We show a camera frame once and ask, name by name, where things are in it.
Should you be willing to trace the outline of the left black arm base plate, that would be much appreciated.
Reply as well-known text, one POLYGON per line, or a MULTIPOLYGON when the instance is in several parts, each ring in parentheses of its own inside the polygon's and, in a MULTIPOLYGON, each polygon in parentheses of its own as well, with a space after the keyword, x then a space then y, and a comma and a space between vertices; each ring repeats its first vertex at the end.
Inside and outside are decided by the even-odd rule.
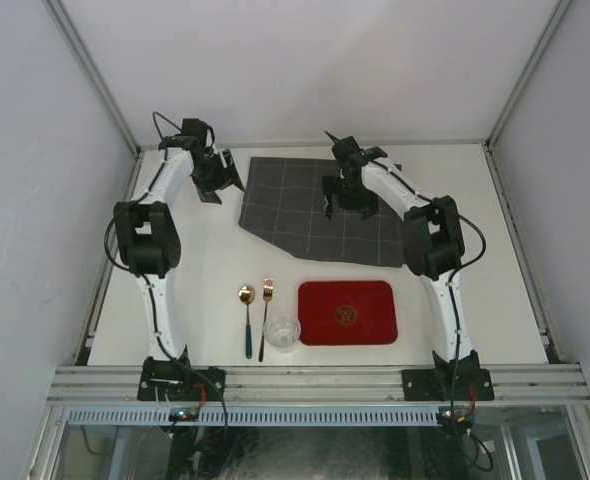
POLYGON ((142 402, 218 401, 224 391, 226 373, 209 368, 195 373, 166 365, 161 370, 143 371, 138 384, 137 400, 142 402))

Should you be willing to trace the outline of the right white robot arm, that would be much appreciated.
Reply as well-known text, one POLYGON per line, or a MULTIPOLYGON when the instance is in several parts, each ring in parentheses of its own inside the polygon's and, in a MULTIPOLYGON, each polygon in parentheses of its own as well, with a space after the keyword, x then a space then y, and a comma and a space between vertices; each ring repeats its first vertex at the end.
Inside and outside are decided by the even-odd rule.
POLYGON ((479 357, 468 334, 460 292, 461 271, 479 261, 465 262, 461 225, 481 230, 462 216, 455 200, 436 197, 413 183, 378 146, 362 148, 352 137, 335 139, 331 148, 339 173, 322 180, 324 214, 333 207, 358 212, 364 219, 384 201, 402 220, 402 255, 419 277, 435 321, 433 394, 453 400, 467 391, 480 370, 479 357))

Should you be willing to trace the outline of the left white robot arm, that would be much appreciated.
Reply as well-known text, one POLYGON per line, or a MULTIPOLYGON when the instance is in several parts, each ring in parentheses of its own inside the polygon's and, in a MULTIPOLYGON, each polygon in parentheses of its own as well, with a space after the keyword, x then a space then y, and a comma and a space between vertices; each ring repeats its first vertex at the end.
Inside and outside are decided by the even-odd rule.
POLYGON ((136 278, 145 302, 149 356, 190 366, 188 347, 176 325, 175 269, 182 245, 171 207, 187 182, 198 199, 220 205, 218 192, 245 189, 230 150, 216 147, 214 131, 202 138, 178 134, 163 138, 159 166, 140 193, 115 204, 109 226, 115 230, 119 258, 114 265, 136 278))

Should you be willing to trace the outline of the grey checked cloth napkin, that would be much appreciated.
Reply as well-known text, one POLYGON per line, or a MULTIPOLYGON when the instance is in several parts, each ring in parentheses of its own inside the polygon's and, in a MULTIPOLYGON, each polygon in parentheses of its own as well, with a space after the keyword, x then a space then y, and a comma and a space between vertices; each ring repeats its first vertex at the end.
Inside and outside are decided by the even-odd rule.
POLYGON ((325 215, 322 180, 338 174, 333 160, 253 157, 238 225, 298 259, 402 267, 402 220, 384 201, 366 219, 325 215))

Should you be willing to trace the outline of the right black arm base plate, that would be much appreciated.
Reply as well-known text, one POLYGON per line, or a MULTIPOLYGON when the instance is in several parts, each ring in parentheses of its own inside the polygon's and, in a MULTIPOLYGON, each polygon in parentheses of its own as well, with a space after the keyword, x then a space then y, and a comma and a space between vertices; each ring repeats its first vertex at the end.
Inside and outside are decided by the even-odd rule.
POLYGON ((457 378, 443 378, 435 369, 406 369, 401 372, 404 399, 411 402, 472 401, 473 394, 481 401, 492 401, 495 392, 490 372, 480 369, 473 373, 458 373, 457 378))

